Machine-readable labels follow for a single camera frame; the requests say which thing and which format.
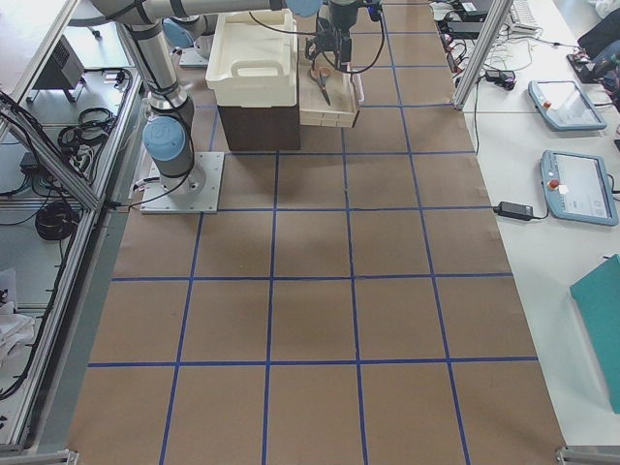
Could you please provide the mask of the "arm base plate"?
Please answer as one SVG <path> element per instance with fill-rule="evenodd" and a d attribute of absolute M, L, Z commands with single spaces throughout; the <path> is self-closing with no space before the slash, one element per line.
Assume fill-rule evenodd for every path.
<path fill-rule="evenodd" d="M 179 66 L 183 68 L 206 68 L 209 63 L 208 54 L 202 48 L 187 47 L 181 51 Z"/>
<path fill-rule="evenodd" d="M 197 152 L 189 177 L 170 194 L 166 187 L 174 188 L 180 179 L 173 183 L 172 179 L 164 177 L 161 183 L 156 164 L 146 155 L 141 174 L 144 178 L 156 177 L 156 180 L 143 185 L 139 210 L 144 214 L 216 213 L 224 162 L 223 152 Z"/>

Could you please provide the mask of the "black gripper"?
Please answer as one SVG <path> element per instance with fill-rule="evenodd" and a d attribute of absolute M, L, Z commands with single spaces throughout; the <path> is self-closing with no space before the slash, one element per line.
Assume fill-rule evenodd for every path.
<path fill-rule="evenodd" d="M 321 53 L 332 52 L 336 63 L 339 63 L 338 69 L 346 72 L 352 58 L 353 42 L 350 37 L 352 24 L 318 15 L 315 25 L 315 39 L 306 39 L 304 46 L 304 56 L 311 64 L 311 71 L 319 71 L 316 60 Z"/>

